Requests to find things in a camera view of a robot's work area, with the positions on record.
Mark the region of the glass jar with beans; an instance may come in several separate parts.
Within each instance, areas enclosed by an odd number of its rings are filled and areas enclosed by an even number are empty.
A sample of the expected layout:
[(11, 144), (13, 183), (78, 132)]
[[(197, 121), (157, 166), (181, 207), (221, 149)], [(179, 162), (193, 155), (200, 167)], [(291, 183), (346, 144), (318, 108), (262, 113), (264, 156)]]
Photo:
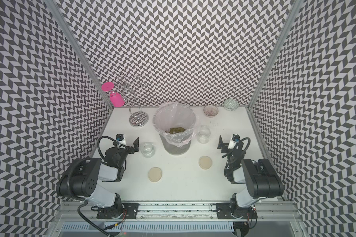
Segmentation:
[(199, 143), (206, 144), (209, 142), (211, 136), (211, 131), (208, 126), (201, 126), (196, 137)]
[(151, 158), (155, 154), (155, 148), (152, 143), (143, 143), (140, 147), (140, 151), (145, 158)]

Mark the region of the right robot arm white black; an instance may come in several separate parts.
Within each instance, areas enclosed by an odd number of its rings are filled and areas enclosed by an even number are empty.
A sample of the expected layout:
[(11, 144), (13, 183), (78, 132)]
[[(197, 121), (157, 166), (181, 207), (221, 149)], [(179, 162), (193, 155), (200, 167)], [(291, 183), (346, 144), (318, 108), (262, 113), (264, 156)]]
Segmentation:
[(249, 137), (240, 138), (234, 134), (226, 143), (219, 137), (217, 148), (227, 158), (223, 170), (231, 184), (243, 184), (246, 189), (232, 195), (229, 203), (217, 203), (218, 219), (256, 219), (253, 207), (257, 202), (283, 195), (284, 185), (272, 164), (267, 159), (246, 159), (251, 144)]

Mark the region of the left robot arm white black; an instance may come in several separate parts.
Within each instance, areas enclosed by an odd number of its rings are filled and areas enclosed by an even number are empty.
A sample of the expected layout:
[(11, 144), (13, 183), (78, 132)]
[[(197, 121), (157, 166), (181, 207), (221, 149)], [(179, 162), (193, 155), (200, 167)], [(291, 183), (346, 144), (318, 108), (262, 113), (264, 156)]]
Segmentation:
[(139, 204), (123, 204), (118, 193), (107, 190), (100, 182), (120, 182), (128, 155), (139, 149), (139, 138), (128, 146), (123, 134), (115, 138), (100, 137), (97, 142), (99, 158), (74, 160), (57, 183), (57, 195), (92, 204), (97, 219), (136, 219)]

